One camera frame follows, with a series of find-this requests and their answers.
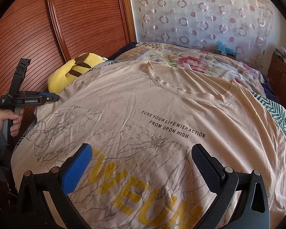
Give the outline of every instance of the stuffed animal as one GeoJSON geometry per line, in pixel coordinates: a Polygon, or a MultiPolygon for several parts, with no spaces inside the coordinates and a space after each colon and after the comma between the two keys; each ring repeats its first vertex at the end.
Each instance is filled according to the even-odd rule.
{"type": "Polygon", "coordinates": [[[83,53],[77,58],[69,60],[49,76],[49,92],[56,94],[60,93],[80,75],[103,62],[105,62],[105,60],[94,53],[83,53]]]}

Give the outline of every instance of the t-shirt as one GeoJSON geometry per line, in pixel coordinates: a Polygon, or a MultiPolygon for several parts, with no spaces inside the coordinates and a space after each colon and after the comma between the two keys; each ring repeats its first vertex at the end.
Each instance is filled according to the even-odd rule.
{"type": "Polygon", "coordinates": [[[12,156],[16,187],[26,170],[48,172],[90,144],[69,198],[92,228],[193,228],[216,196],[191,158],[197,143],[223,166],[261,172],[271,228],[286,214],[286,137],[235,80],[119,63],[80,76],[37,121],[12,156]]]}

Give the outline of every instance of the wooden nightstand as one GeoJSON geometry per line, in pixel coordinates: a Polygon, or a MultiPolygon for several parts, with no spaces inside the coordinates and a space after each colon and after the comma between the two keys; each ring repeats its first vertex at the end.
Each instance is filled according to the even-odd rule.
{"type": "Polygon", "coordinates": [[[272,55],[267,77],[282,106],[286,108],[286,64],[275,54],[272,55]]]}

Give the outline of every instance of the human hand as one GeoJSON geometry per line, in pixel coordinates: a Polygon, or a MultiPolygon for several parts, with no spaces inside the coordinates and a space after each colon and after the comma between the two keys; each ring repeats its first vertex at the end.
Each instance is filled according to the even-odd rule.
{"type": "Polygon", "coordinates": [[[23,118],[24,109],[22,108],[19,115],[11,110],[0,109],[0,132],[2,132],[3,122],[7,119],[13,120],[13,125],[11,126],[11,136],[17,136],[21,126],[21,121],[23,118]]]}

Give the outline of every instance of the sheer white curtain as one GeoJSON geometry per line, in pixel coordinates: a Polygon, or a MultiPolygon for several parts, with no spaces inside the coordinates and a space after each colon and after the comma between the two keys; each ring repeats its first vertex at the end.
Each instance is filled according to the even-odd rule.
{"type": "Polygon", "coordinates": [[[262,69],[273,9],[270,0],[131,0],[138,42],[215,49],[222,41],[237,60],[262,69]]]}

